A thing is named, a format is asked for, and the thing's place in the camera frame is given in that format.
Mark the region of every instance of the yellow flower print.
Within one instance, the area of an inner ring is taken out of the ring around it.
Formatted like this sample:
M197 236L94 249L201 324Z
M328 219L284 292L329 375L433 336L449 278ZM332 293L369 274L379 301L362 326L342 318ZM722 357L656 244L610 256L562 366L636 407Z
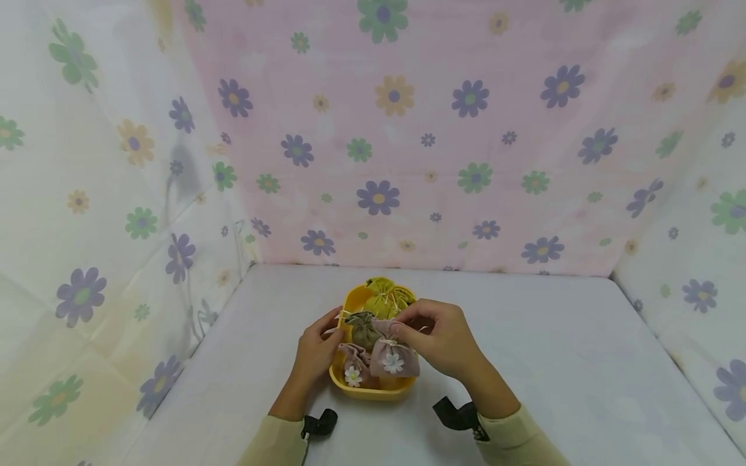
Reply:
M67 207L70 208L72 213L85 213L88 210L88 196L85 191L78 191L77 189L67 195Z
M313 108L315 108L319 113L326 113L326 111L329 110L329 101L323 94L314 95Z
M743 97L746 94L746 61L732 61L728 63L718 78L718 82L709 91L707 100L718 99L719 104L728 102L733 97Z
M665 102L674 96L674 92L676 92L676 84L663 83L653 92L653 100L656 102Z
M394 113L403 116L407 108L415 106L415 101L412 99L415 88L411 84L407 84L407 80L402 75L396 78L384 76L383 86L376 86L375 93L378 95L378 100L375 102L376 107L384 109L386 116L391 116Z
M131 165L142 168L146 160L153 160L151 149L155 143L148 137L148 130L144 126L135 126L130 120L124 120L116 129L122 138L120 146L129 153L127 160Z
M495 36L503 35L508 30L508 15L505 12L495 13L489 19L489 30Z

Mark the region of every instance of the yellow tray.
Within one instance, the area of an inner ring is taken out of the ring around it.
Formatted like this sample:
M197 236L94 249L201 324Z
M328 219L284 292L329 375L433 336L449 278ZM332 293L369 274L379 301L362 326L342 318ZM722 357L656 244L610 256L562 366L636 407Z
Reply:
M347 293L343 309L349 312L360 311L371 296L373 296L373 292L367 289L365 285L356 286ZM337 327L345 331L345 337L342 339L342 342L349 343L352 341L352 326L345 324L344 317L345 315L341 316ZM334 385L342 390L342 393L350 398L355 398L356 400L403 400L404 397L407 396L407 392L412 388L412 385L414 385L416 379L416 377L377 377L380 388L350 387L345 383L344 363L345 354L338 350L334 355L334 360L332 361L331 366L329 367L329 376L334 382Z

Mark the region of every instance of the beige sleeve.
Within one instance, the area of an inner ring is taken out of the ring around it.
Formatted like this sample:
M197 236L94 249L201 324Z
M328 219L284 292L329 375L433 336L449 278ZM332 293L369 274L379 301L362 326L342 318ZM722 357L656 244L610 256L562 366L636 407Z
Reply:
M265 417L236 466L301 466L308 448L302 430L303 421Z
M477 446L490 466L571 466L524 406L505 419L479 415L479 422L489 441Z

